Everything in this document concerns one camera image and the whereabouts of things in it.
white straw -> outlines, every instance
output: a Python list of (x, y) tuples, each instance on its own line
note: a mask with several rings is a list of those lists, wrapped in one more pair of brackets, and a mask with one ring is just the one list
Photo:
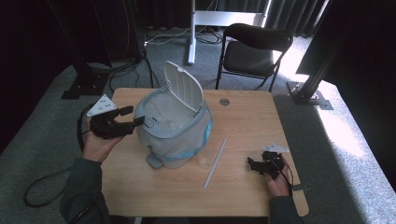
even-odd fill
[(227, 138), (224, 138), (223, 144), (221, 145), (219, 153), (216, 156), (215, 162), (213, 163), (212, 168), (210, 169), (209, 175), (207, 176), (206, 182), (204, 184), (204, 189), (207, 188), (207, 186), (209, 185), (210, 179), (212, 178), (213, 173), (215, 173), (216, 166), (218, 165), (221, 153), (224, 150), (226, 143), (227, 143)]

white trash can lid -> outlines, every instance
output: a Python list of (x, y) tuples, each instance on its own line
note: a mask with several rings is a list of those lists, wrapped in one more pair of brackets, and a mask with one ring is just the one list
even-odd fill
[(163, 70), (169, 91), (182, 104), (198, 112), (204, 104), (204, 92), (197, 79), (175, 63), (166, 62)]

black curtain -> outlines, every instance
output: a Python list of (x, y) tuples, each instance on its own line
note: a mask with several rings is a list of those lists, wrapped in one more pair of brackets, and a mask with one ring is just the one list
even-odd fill
[(340, 91), (378, 163), (396, 188), (396, 3), (333, 0), (298, 74), (314, 76), (350, 17), (341, 50), (325, 80)]

black folding chair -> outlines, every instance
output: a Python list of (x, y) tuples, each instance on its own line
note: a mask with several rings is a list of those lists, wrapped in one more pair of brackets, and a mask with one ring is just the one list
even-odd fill
[[(228, 44), (227, 38), (233, 38)], [(223, 33), (216, 90), (221, 74), (263, 79), (262, 85), (274, 75), (269, 91), (272, 90), (280, 61), (293, 43), (293, 36), (282, 30), (264, 29), (242, 23), (227, 27)], [(280, 56), (274, 62), (273, 50)]]

human hand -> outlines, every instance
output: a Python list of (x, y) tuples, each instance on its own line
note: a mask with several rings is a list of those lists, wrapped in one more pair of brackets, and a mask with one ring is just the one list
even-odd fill
[(289, 196), (289, 174), (288, 174), (288, 166), (285, 165), (283, 167), (282, 173), (288, 179), (286, 180), (285, 177), (279, 174), (276, 179), (273, 179), (269, 174), (264, 174), (265, 183), (267, 184), (268, 190), (270, 191), (271, 197), (275, 198), (278, 196)]
[[(90, 119), (87, 119), (87, 127), (90, 129)], [(103, 162), (113, 147), (120, 142), (124, 136), (111, 139), (103, 139), (93, 132), (87, 132), (85, 136), (82, 159)]]

